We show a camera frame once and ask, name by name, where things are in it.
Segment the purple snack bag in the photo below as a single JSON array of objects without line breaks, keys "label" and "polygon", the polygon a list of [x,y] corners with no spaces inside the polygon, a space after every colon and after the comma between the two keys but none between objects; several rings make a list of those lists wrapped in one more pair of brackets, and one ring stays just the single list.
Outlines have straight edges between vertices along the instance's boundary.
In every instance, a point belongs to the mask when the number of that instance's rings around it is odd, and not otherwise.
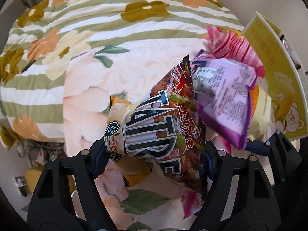
[{"label": "purple snack bag", "polygon": [[217,59],[202,49],[191,60],[191,70],[197,111],[204,124],[234,147],[245,149],[255,69],[236,60]]}]

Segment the red brown TATTRE snack bag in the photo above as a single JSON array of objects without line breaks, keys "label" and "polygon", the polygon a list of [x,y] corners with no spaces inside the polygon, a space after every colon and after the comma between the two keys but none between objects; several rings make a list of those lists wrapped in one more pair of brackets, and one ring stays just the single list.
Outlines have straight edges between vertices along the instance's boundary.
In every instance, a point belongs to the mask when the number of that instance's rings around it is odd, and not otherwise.
[{"label": "red brown TATTRE snack bag", "polygon": [[203,193],[206,128],[200,119],[189,56],[136,103],[110,97],[105,144],[117,157],[158,163],[172,182]]}]

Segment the pink striped snack bag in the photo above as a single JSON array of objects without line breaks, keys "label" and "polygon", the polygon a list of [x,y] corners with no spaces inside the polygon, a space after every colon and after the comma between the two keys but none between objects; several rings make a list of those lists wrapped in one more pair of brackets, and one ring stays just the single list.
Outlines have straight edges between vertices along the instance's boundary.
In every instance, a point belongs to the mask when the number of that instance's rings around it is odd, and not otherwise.
[{"label": "pink striped snack bag", "polygon": [[209,52],[217,59],[233,59],[255,69],[258,77],[265,77],[265,68],[249,41],[237,30],[206,26],[204,38]]}]

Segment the orange yellow snack bag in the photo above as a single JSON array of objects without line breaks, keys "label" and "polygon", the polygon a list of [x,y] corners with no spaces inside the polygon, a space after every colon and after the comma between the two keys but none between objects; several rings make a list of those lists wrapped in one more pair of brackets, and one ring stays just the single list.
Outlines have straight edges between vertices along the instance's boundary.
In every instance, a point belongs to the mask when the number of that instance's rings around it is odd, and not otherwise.
[{"label": "orange yellow snack bag", "polygon": [[252,118],[248,130],[249,139],[265,141],[275,130],[275,123],[272,120],[271,97],[258,83],[249,94],[252,99]]}]

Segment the green cardboard box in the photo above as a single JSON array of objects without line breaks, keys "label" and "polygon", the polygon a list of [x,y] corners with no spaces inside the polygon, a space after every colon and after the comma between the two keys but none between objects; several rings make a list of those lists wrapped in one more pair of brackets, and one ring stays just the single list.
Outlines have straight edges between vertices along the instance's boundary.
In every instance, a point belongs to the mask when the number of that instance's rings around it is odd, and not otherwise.
[{"label": "green cardboard box", "polygon": [[289,140],[307,137],[307,100],[296,55],[283,44],[282,31],[256,12],[242,31],[265,69],[260,87],[271,97],[271,121]]}]

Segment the floral striped bed blanket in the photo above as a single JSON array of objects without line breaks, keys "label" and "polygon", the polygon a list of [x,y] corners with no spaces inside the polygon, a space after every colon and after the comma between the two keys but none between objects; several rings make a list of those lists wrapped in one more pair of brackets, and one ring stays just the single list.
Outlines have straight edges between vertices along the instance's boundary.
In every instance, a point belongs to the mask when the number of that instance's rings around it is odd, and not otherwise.
[{"label": "floral striped bed blanket", "polygon": [[1,145],[64,142],[106,129],[109,97],[140,100],[208,25],[241,31],[218,0],[44,0],[13,24],[1,53]]}]

